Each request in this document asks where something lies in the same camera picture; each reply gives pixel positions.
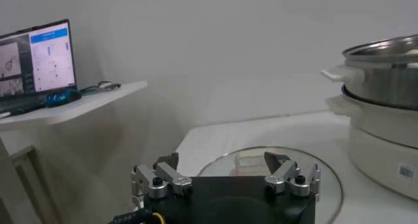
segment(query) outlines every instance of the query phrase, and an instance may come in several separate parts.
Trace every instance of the laptop screen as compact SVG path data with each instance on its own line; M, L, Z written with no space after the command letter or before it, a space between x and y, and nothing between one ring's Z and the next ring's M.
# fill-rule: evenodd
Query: laptop screen
M68 20L0 37L0 98L75 86Z

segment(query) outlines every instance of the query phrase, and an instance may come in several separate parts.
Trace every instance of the yellow wire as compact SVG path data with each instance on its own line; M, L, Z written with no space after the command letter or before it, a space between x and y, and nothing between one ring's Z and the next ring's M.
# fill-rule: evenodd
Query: yellow wire
M159 221L161 222L161 224L165 224L164 217L160 213L154 212L152 215L155 216L156 218L158 218Z

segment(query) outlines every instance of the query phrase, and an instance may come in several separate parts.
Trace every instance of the blue object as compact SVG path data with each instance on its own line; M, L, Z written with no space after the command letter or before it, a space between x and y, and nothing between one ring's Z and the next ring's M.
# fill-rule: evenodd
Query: blue object
M31 37L31 43L35 44L35 43L38 43L38 42L42 42L42 41L46 41L46 40L52 40L52 39L64 37L64 36L67 36L67 35L68 35L67 28L58 29L56 31L51 31L51 32L47 32L47 33L43 33L43 34L39 34L39 35L33 35Z
M81 99L82 94L76 89L66 89L46 96L45 106L55 107Z

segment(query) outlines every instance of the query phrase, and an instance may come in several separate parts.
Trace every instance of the label sticker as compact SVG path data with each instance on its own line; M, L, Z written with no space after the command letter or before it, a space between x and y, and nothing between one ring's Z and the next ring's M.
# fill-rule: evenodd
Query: label sticker
M398 164L398 178L408 183L412 183L415 168L411 165L399 163Z

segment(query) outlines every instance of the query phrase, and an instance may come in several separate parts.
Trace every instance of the pot handle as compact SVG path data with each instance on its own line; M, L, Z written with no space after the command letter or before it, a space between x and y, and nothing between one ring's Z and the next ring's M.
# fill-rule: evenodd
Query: pot handle
M347 100L343 95L325 99L325 102L336 115L353 117L362 113L362 108L358 104Z
M321 71L321 74L333 82L356 83L364 82L364 71L358 68L348 67L346 65L337 65L335 67Z

